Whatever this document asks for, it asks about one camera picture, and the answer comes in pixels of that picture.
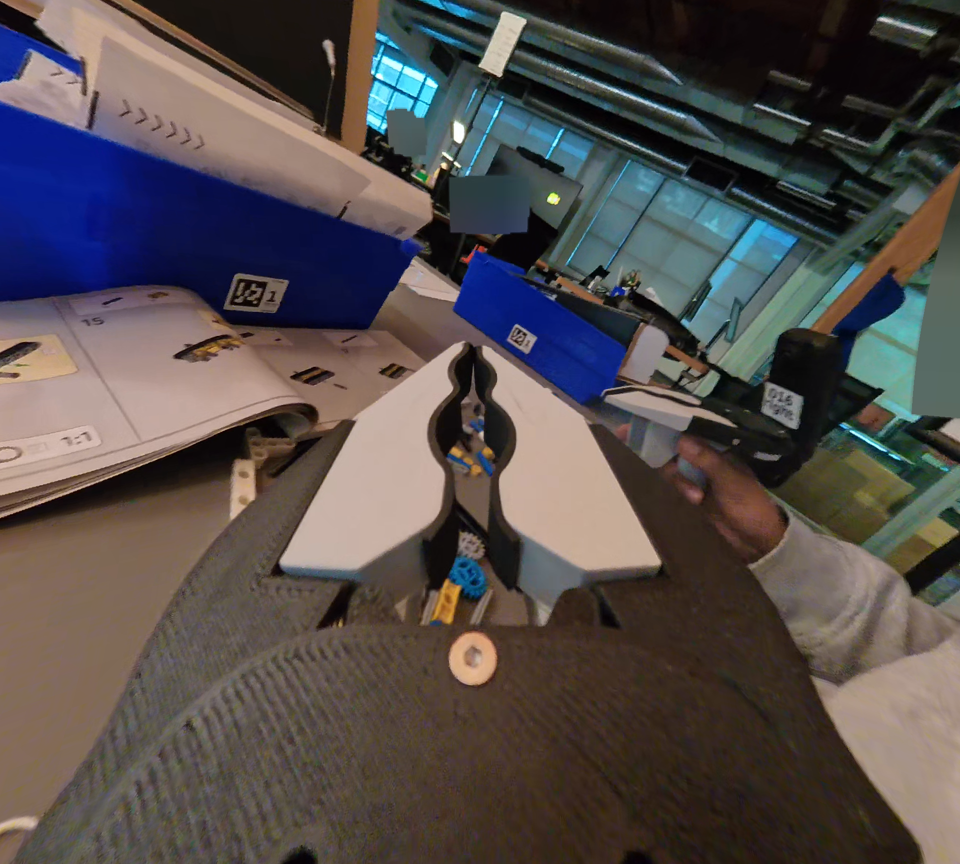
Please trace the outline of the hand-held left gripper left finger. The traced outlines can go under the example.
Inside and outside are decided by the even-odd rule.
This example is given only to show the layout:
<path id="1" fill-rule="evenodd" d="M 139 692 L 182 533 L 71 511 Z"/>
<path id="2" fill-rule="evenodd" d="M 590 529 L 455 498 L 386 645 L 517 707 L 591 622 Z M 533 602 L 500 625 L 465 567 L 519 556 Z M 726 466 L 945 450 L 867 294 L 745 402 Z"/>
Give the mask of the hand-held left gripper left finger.
<path id="1" fill-rule="evenodd" d="M 418 621 L 457 551 L 448 454 L 473 383 L 474 345 L 456 343 L 337 429 L 279 558 L 283 578 L 301 591 L 372 588 Z"/>

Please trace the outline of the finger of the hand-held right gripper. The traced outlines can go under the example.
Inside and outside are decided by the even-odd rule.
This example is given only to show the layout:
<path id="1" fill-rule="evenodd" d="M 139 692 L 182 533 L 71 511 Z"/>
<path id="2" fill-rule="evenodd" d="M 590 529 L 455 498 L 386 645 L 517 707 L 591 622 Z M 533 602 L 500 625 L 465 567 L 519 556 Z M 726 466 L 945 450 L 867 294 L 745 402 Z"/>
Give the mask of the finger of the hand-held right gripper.
<path id="1" fill-rule="evenodd" d="M 657 386 L 618 386 L 603 392 L 606 404 L 630 417 L 627 443 L 648 466 L 660 468 L 690 436 L 715 450 L 733 450 L 752 462 L 779 461 L 791 453 L 791 431 L 770 418 L 712 397 Z"/>

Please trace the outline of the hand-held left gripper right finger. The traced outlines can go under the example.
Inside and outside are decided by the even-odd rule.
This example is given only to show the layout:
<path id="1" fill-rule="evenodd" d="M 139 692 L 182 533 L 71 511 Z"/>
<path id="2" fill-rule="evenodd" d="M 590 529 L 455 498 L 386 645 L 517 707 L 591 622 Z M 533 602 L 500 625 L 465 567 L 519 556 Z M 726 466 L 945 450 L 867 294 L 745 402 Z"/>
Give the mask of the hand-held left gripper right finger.
<path id="1" fill-rule="evenodd" d="M 474 378 L 497 461 L 491 515 L 517 556 L 515 587 L 546 625 L 561 595 L 658 575 L 663 560 L 589 420 L 489 347 Z"/>

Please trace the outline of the person's right forearm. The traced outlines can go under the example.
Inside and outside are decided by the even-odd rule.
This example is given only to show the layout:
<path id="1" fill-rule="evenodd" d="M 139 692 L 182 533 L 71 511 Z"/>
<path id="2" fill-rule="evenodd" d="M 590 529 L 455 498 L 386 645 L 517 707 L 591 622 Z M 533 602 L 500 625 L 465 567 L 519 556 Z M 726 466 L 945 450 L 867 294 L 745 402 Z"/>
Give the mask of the person's right forearm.
<path id="1" fill-rule="evenodd" d="M 958 637 L 958 622 L 913 596 L 881 559 L 795 518 L 750 570 L 813 679 L 834 688 Z"/>

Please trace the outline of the grey lego beam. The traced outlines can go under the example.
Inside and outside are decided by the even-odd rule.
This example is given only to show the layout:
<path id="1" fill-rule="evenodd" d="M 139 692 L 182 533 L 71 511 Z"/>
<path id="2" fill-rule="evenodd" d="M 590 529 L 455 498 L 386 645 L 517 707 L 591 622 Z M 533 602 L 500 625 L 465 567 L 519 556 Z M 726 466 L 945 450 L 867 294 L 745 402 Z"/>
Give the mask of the grey lego beam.
<path id="1" fill-rule="evenodd" d="M 252 463 L 254 470 L 277 470 L 309 450 L 316 439 L 294 440 L 264 433 L 258 426 L 246 426 L 243 432 L 244 459 Z"/>

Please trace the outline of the white lego beam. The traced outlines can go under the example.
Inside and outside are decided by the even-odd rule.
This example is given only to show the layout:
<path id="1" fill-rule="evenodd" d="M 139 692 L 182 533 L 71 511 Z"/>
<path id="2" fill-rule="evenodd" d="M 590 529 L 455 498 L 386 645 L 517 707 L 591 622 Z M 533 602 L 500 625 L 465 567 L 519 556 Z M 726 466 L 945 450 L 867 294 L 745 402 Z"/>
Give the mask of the white lego beam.
<path id="1" fill-rule="evenodd" d="M 228 515 L 232 522 L 258 497 L 258 471 L 248 458 L 235 459 L 229 479 Z"/>

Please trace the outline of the pile of lego pieces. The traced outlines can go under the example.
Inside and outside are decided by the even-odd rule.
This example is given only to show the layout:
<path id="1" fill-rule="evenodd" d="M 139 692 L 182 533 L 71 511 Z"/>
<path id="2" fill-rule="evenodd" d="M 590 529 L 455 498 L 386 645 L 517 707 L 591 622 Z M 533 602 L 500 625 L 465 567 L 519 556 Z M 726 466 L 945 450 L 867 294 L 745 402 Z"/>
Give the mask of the pile of lego pieces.
<path id="1" fill-rule="evenodd" d="M 484 405 L 469 396 L 462 401 L 461 412 L 461 429 L 447 461 L 456 474 L 493 477 L 497 457 L 486 441 Z"/>

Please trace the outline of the blue lego gear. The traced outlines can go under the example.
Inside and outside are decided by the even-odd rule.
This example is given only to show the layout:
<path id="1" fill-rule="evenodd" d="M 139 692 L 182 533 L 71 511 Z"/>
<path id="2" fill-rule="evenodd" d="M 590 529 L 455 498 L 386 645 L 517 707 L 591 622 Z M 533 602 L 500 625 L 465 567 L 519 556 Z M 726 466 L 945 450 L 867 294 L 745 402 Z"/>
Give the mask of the blue lego gear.
<path id="1" fill-rule="evenodd" d="M 450 568 L 447 580 L 461 589 L 462 597 L 479 601 L 488 591 L 486 572 L 474 558 L 458 555 Z"/>

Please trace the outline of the yellow lego connector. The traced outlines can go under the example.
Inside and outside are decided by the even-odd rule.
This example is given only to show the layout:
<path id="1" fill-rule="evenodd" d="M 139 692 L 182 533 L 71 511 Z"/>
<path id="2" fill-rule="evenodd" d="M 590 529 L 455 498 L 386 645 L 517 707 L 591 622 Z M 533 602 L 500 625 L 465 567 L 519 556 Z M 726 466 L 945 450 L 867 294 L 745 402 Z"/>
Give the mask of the yellow lego connector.
<path id="1" fill-rule="evenodd" d="M 427 618 L 428 626 L 449 626 L 453 623 L 462 595 L 462 586 L 447 578 L 441 585 Z"/>

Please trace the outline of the open lego instruction booklet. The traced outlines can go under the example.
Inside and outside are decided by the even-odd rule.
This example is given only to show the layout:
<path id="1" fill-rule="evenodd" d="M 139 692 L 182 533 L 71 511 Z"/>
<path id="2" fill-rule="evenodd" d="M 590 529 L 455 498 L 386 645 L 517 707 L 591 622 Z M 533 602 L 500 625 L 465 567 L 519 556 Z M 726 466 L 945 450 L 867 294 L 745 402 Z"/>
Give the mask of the open lego instruction booklet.
<path id="1" fill-rule="evenodd" d="M 1 306 L 1 516 L 235 427 L 302 441 L 425 361 L 384 330 L 233 326 L 162 285 Z"/>

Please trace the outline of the person's right hand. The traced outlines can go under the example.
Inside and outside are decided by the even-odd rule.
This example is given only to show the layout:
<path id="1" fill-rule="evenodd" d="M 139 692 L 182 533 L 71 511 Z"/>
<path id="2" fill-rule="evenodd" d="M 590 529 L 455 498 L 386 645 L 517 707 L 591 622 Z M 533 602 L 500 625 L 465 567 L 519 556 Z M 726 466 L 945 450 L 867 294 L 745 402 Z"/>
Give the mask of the person's right hand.
<path id="1" fill-rule="evenodd" d="M 743 463 L 708 443 L 680 437 L 676 455 L 659 472 L 706 515 L 742 563 L 757 563 L 784 539 L 786 513 Z"/>

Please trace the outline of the blue cloth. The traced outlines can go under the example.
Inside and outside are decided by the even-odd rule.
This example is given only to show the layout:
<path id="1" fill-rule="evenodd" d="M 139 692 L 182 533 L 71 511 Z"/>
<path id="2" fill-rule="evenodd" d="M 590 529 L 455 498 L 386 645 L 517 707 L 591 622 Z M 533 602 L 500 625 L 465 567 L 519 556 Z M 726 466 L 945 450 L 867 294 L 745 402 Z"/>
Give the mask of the blue cloth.
<path id="1" fill-rule="evenodd" d="M 890 269 L 833 328 L 832 335 L 840 342 L 841 361 L 846 368 L 858 337 L 873 325 L 897 312 L 906 300 L 905 289 Z"/>

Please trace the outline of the small blue plastic bin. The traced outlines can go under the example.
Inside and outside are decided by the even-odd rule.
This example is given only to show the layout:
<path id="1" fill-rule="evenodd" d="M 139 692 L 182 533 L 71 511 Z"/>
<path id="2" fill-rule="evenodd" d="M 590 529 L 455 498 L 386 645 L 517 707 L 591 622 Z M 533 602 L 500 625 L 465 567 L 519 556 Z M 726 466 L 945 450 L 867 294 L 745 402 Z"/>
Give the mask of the small blue plastic bin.
<path id="1" fill-rule="evenodd" d="M 576 402 L 617 384 L 627 348 L 589 319 L 587 303 L 506 262 L 474 258 L 453 311 Z"/>

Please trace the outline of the dark computer monitor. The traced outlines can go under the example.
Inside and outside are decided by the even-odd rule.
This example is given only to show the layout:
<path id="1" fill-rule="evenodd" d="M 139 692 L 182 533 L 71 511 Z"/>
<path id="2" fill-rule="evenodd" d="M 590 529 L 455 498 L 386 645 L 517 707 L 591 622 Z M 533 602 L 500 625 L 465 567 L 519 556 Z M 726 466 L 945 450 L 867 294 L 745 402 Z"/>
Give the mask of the dark computer monitor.
<path id="1" fill-rule="evenodd" d="M 487 175 L 506 175 L 526 182 L 531 216 L 555 231 L 561 231 L 579 206 L 583 185 L 565 174 L 558 162 L 524 146 L 500 143 L 490 161 Z"/>

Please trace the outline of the large blue plastic bin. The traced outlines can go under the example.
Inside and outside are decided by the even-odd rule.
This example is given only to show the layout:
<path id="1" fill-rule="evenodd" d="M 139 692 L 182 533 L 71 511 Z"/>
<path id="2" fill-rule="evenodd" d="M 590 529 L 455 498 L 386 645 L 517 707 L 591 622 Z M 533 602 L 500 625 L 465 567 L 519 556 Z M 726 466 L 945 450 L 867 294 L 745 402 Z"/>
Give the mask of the large blue plastic bin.
<path id="1" fill-rule="evenodd" d="M 9 103 L 53 60 L 2 27 L 2 300 L 169 284 L 252 325 L 366 329 L 418 250 Z"/>

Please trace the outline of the white instruction sheets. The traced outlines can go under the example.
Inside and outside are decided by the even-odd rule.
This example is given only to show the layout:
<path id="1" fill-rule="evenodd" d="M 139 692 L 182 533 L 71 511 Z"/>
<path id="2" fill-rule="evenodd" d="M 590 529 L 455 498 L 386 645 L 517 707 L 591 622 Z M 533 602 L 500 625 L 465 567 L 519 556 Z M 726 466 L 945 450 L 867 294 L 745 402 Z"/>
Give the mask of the white instruction sheets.
<path id="1" fill-rule="evenodd" d="M 7 102 L 379 233 L 406 238 L 431 220 L 423 190 L 101 0 L 27 1 L 80 71 L 29 64 Z"/>

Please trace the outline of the person's grey sweatshirt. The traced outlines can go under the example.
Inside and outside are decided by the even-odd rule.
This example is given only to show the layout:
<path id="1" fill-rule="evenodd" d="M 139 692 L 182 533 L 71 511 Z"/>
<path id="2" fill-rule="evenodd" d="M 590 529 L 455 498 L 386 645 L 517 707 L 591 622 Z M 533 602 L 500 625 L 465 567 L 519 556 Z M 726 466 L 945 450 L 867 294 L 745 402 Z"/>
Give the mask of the person's grey sweatshirt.
<path id="1" fill-rule="evenodd" d="M 859 675 L 815 680 L 847 748 L 913 834 L 923 862 L 959 861 L 958 637 Z"/>

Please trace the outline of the white hanging ceiling light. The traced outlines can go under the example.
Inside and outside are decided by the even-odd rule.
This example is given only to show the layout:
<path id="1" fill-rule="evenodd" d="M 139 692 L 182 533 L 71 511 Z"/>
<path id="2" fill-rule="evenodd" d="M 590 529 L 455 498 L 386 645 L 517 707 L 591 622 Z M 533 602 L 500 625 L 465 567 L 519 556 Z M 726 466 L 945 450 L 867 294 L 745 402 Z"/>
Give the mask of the white hanging ceiling light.
<path id="1" fill-rule="evenodd" d="M 501 78 L 526 25 L 527 18 L 509 11 L 501 12 L 479 61 L 480 70 L 487 76 Z"/>

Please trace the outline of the wooden post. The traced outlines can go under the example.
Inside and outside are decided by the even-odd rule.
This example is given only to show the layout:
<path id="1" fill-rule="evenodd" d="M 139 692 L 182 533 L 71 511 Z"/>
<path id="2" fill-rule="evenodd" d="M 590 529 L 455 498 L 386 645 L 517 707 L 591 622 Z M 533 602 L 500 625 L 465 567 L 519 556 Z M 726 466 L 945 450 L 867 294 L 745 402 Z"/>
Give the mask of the wooden post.
<path id="1" fill-rule="evenodd" d="M 959 181 L 959 166 L 936 186 L 926 201 L 871 258 L 832 302 L 812 330 L 832 333 L 886 275 L 904 285 L 938 250 Z"/>

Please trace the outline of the ribbed silver ventilation duct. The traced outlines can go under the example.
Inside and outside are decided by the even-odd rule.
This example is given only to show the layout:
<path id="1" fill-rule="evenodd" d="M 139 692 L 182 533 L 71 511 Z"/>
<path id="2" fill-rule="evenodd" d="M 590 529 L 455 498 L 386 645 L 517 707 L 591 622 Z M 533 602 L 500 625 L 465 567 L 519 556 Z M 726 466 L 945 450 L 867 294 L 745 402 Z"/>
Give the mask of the ribbed silver ventilation duct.
<path id="1" fill-rule="evenodd" d="M 488 45 L 501 18 L 520 18 L 510 63 L 535 76 L 619 108 L 655 127 L 719 144 L 714 127 L 678 101 L 684 81 L 655 56 L 590 31 L 497 0 L 397 0 L 420 30 L 476 54 Z"/>

